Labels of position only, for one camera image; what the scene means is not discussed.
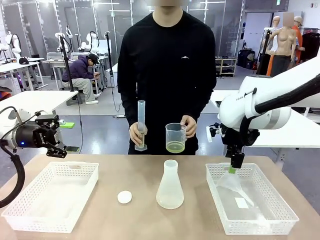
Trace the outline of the person's left hand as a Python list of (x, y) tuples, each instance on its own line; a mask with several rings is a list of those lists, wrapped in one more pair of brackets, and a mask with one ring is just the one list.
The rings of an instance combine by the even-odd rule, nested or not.
[(183, 115), (180, 124), (186, 127), (185, 130), (187, 139), (195, 136), (197, 130), (197, 122), (193, 117), (189, 115)]

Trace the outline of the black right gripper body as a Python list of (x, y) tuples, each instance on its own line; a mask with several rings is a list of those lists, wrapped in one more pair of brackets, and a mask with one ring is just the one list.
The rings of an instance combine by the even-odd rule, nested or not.
[(222, 132), (221, 140), (225, 145), (223, 155), (226, 153), (227, 146), (231, 146), (232, 151), (239, 150), (241, 152), (243, 147), (252, 146), (260, 136), (260, 132), (257, 129), (249, 129), (246, 134), (241, 135), (240, 132), (233, 128), (226, 127), (223, 124), (221, 124), (220, 127)]

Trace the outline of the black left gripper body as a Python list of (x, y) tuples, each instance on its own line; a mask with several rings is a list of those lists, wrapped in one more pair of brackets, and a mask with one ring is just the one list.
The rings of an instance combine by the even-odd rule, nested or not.
[(15, 143), (19, 148), (50, 148), (45, 135), (49, 126), (38, 124), (23, 124), (15, 131)]

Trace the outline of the person's right hand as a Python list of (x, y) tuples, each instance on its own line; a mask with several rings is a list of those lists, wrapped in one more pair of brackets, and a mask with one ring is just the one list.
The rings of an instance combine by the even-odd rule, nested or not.
[(136, 146), (140, 146), (143, 143), (143, 137), (148, 133), (148, 129), (146, 126), (144, 127), (143, 132), (139, 131), (138, 126), (138, 122), (135, 122), (129, 127), (130, 139)]

